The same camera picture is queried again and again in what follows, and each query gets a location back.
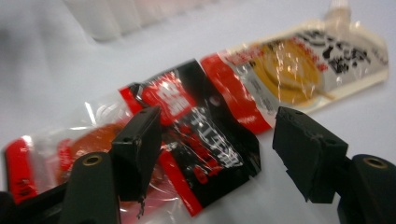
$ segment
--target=red label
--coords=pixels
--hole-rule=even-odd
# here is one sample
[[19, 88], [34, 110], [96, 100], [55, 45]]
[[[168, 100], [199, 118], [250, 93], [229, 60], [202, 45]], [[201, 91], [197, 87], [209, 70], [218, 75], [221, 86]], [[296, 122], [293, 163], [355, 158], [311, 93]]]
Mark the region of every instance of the red label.
[[72, 140], [70, 138], [66, 138], [59, 142], [58, 144], [58, 156], [59, 156], [59, 162], [61, 165], [61, 169], [63, 171], [68, 171], [71, 166], [73, 165], [73, 158], [70, 153], [70, 146], [69, 143]]
[[159, 77], [147, 86], [142, 92], [142, 99], [149, 105], [161, 107], [163, 125], [172, 124], [195, 106], [194, 100], [187, 94], [180, 79], [173, 72]]
[[161, 153], [159, 158], [159, 163], [165, 170], [166, 174], [169, 176], [173, 186], [181, 197], [181, 200], [186, 205], [187, 210], [189, 210], [190, 215], [193, 217], [202, 211], [203, 207], [199, 203], [198, 199], [195, 197], [194, 193], [191, 191], [190, 186], [184, 177], [180, 168], [177, 166], [177, 162], [173, 158], [171, 152], [165, 148]]
[[29, 162], [29, 147], [23, 138], [11, 143], [6, 148], [8, 188], [14, 196], [15, 203], [35, 197], [35, 181]]
[[120, 94], [132, 113], [136, 114], [143, 108], [142, 105], [136, 101], [129, 87], [120, 89]]
[[203, 58], [201, 65], [239, 123], [253, 133], [262, 133], [271, 129], [262, 117], [254, 98], [248, 93], [233, 69], [218, 54]]
[[219, 164], [215, 159], [215, 156], [210, 152], [210, 150], [202, 145], [201, 141], [202, 137], [205, 138], [204, 136], [200, 137], [188, 126], [180, 127], [180, 131], [183, 134], [181, 134], [178, 138], [190, 145], [191, 149], [197, 155], [198, 160], [203, 165], [203, 167], [196, 165], [193, 171], [200, 183], [205, 184], [208, 181], [206, 176], [217, 175], [223, 168], [221, 164]]

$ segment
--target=orange food item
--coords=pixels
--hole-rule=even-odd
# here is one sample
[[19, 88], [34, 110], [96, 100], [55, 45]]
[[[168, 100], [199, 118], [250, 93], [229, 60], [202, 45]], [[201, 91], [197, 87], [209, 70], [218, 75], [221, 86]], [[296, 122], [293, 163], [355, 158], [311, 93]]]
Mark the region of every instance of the orange food item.
[[[111, 142], [122, 130], [123, 126], [124, 124], [122, 123], [107, 124], [86, 133], [76, 141], [69, 142], [66, 147], [71, 161], [75, 161], [90, 152], [108, 152], [111, 149]], [[58, 184], [67, 181], [70, 176], [70, 170], [71, 167], [66, 170], [61, 167], [56, 176]]]

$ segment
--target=plastic wrapping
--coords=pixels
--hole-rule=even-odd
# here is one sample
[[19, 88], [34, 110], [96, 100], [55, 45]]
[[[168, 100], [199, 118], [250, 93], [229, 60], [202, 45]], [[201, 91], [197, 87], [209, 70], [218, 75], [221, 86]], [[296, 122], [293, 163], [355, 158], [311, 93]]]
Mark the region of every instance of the plastic wrapping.
[[[84, 109], [76, 110], [73, 117], [60, 121], [55, 127], [11, 142], [5, 154], [8, 187], [16, 203], [67, 181], [73, 161], [80, 156], [92, 151], [108, 152], [111, 141], [132, 116], [128, 106], [114, 92], [98, 101], [85, 102]], [[157, 164], [148, 187], [145, 216], [161, 214], [163, 219], [169, 220], [189, 218], [180, 204], [168, 176]], [[120, 203], [122, 221], [144, 223], [136, 217], [140, 208], [138, 202]]]
[[333, 1], [325, 21], [226, 49], [201, 64], [235, 118], [254, 133], [275, 126], [281, 105], [307, 113], [383, 81], [389, 72], [385, 42], [350, 23], [347, 1]]
[[257, 138], [231, 115], [196, 61], [120, 93], [132, 111], [162, 109], [160, 164], [192, 216], [261, 170]]

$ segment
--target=transparent plastic bag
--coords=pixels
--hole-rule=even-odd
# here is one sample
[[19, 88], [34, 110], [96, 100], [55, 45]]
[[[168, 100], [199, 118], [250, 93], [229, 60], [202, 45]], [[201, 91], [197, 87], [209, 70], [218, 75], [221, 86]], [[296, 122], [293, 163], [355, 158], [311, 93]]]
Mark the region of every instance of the transparent plastic bag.
[[[25, 135], [6, 146], [8, 186], [16, 203], [35, 197], [68, 180], [72, 163], [92, 151], [107, 152], [111, 141], [133, 113], [117, 92], [85, 102], [70, 118], [41, 132]], [[125, 223], [145, 223], [150, 216], [184, 222], [189, 218], [161, 165], [157, 164], [148, 186], [144, 215], [141, 204], [121, 202]]]
[[261, 171], [259, 141], [234, 119], [195, 60], [120, 93], [135, 113], [162, 109], [159, 162], [192, 217]]
[[235, 118], [254, 133], [275, 126], [281, 105], [311, 112], [389, 73], [385, 41], [350, 22], [346, 0], [332, 1], [324, 21], [208, 55], [201, 65]]

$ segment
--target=white background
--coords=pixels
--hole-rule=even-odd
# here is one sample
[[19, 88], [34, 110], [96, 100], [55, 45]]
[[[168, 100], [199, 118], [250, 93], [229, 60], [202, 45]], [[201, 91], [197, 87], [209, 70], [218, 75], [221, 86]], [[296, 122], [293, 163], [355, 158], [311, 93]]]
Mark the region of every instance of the white background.
[[[115, 41], [92, 41], [61, 0], [0, 0], [0, 146], [73, 116], [85, 101], [189, 59], [323, 18], [326, 0], [223, 0], [176, 15]], [[396, 163], [396, 2], [350, 1], [352, 20], [389, 47], [389, 80], [311, 114], [366, 153]], [[273, 131], [258, 135], [262, 171], [213, 203], [193, 223], [337, 223], [333, 204], [306, 203], [272, 150]], [[6, 189], [1, 160], [1, 189]]]

